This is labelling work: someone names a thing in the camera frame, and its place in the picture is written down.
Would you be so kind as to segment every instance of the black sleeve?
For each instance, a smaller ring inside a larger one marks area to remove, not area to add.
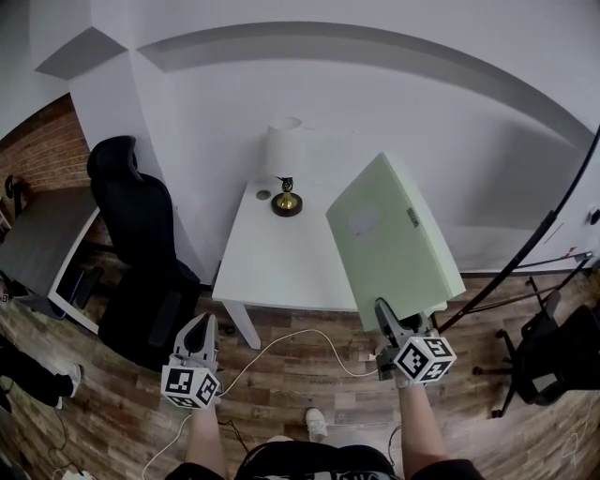
[[[171,472],[165,480],[223,480],[212,470],[196,463],[183,463]]]
[[[411,480],[484,480],[469,460],[444,460],[433,463],[412,476]]]

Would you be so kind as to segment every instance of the chair headrest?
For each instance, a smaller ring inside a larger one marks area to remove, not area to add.
[[[128,135],[103,140],[87,160],[87,174],[106,182],[142,182],[133,153],[135,138]]]

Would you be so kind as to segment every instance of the wooden floor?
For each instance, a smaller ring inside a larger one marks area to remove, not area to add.
[[[541,287],[557,277],[539,277]],[[490,301],[527,291],[525,277],[512,277]],[[440,322],[464,305],[487,281],[468,279],[468,291],[453,302]],[[566,288],[557,319],[562,322],[578,305],[593,305],[588,280],[576,277]],[[219,304],[201,300],[199,311],[209,309],[220,319],[226,314]],[[600,402],[595,392],[569,392],[551,407],[525,405],[516,398],[503,419],[491,419],[490,411],[502,405],[506,380],[472,376],[473,366],[498,366],[506,356],[494,332],[505,328],[519,341],[519,330],[537,311],[534,300],[465,317],[447,332],[458,360],[450,373],[427,387],[442,433],[453,456],[470,458],[481,473],[492,479],[587,479],[600,461]],[[365,363],[376,338],[361,332],[357,317],[273,309],[254,309],[262,345],[305,329],[324,331],[338,347],[348,369],[366,372]],[[78,395],[65,401],[60,412],[67,426],[67,458],[98,480],[140,478],[143,465],[179,429],[187,413],[173,407],[159,394],[159,375],[113,353],[96,337],[69,322],[51,321],[16,303],[2,304],[0,324],[7,336],[24,352],[52,371],[69,364],[83,365],[84,381]],[[229,382],[255,352],[237,337],[221,335],[220,364],[224,382]],[[55,412],[13,386],[10,394],[14,415],[3,416],[5,441],[12,435],[27,460],[26,470],[34,479],[49,479],[55,466],[48,449],[59,446],[62,429]],[[320,408],[330,431],[357,430],[367,441],[387,454],[387,442],[400,423],[398,393],[392,382],[378,382],[376,376],[349,378],[338,366],[325,340],[304,334],[274,346],[223,399],[219,419],[232,419],[244,441],[252,448],[274,435],[306,439],[306,408]],[[245,452],[229,427],[223,427],[225,449],[231,474]],[[163,479],[181,461],[184,437],[149,470],[146,478]],[[573,457],[562,458],[575,446],[572,433],[581,440],[577,469]],[[392,444],[393,459],[399,466],[399,435]]]

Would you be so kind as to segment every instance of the person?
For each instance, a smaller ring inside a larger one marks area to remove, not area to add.
[[[406,480],[483,480],[466,459],[450,459],[421,383],[400,389],[402,463]],[[236,480],[387,480],[397,478],[388,459],[366,445],[335,446],[317,409],[307,411],[310,442],[278,437],[252,450]],[[186,462],[167,480],[227,480],[225,453],[214,406],[192,414]]]
[[[73,398],[82,381],[82,367],[74,365],[68,375],[53,375],[29,355],[0,335],[0,377],[9,377],[42,403],[60,410],[63,398]],[[0,406],[10,412],[10,403],[0,390]]]

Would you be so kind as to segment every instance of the dark tabletop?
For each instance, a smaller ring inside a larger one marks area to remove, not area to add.
[[[0,245],[0,270],[32,292],[47,296],[96,208],[89,187],[39,192]]]

